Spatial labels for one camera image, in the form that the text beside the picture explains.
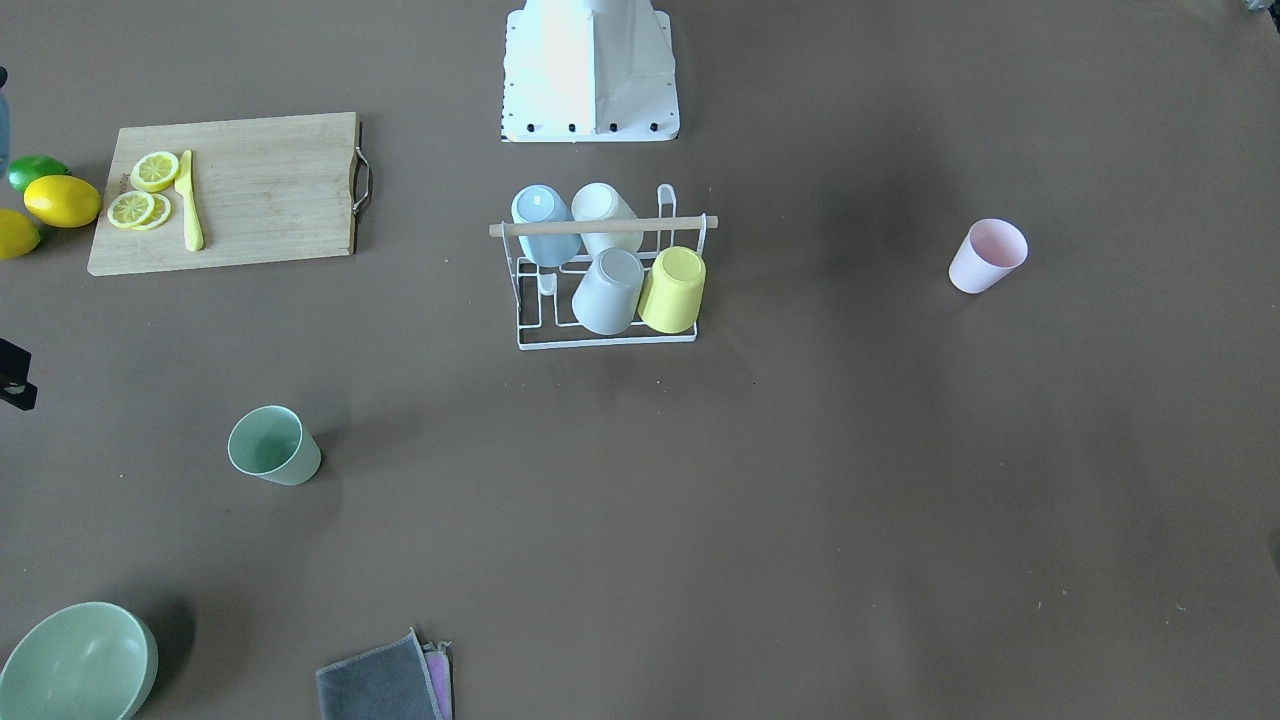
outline wooden cutting board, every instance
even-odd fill
[[[119,275],[351,255],[358,143],[356,113],[124,128],[88,272]],[[183,200],[172,186],[163,195],[173,202],[173,215],[155,229],[120,229],[106,218],[111,201],[133,190],[134,163],[157,150],[192,151],[204,250],[186,249]]]

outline plastic cup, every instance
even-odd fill
[[[573,292],[573,316],[593,333],[618,334],[635,320],[643,284],[640,259],[621,247],[605,247]]]
[[[227,438],[232,465],[246,475],[296,486],[320,468],[320,446],[288,407],[268,405],[244,415]]]
[[[511,201],[511,218],[517,223],[563,223],[570,219],[568,206],[545,184],[531,184],[517,192]],[[558,268],[582,250],[582,237],[577,233],[522,234],[520,249],[535,265]]]
[[[640,292],[640,319],[667,334],[682,333],[698,320],[703,305],[707,265],[687,247],[668,247],[658,254]]]
[[[1006,220],[987,218],[969,228],[951,260],[951,284],[977,295],[1027,261],[1027,238]]]
[[[573,196],[575,220],[634,220],[635,210],[618,195],[613,186],[593,182]],[[644,232],[585,232],[582,243],[593,258],[605,247],[621,247],[628,252],[640,250]]]

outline gray cloth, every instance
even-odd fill
[[[316,670],[324,720],[443,720],[417,635]]]

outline lemon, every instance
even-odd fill
[[[136,228],[151,218],[156,209],[156,196],[141,190],[131,190],[111,201],[106,219],[120,228]]]
[[[152,228],[157,228],[163,225],[165,220],[169,219],[170,214],[173,214],[173,202],[170,202],[168,197],[156,193],[151,193],[151,197],[154,197],[156,201],[156,209],[151,213],[151,217],[147,218],[145,223],[142,223],[141,225],[133,225],[133,229],[148,231]]]
[[[40,245],[40,231],[31,218],[17,210],[0,208],[0,260],[31,252]]]
[[[22,201],[37,220],[55,228],[87,225],[102,209],[102,196],[97,190],[72,176],[45,176],[31,181]]]
[[[178,156],[173,152],[151,152],[134,163],[129,182],[138,190],[160,192],[178,177]]]

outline bottle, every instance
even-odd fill
[[[9,70],[0,68],[0,90],[4,90],[5,81],[9,79]],[[9,170],[9,104],[0,92],[0,177]]]

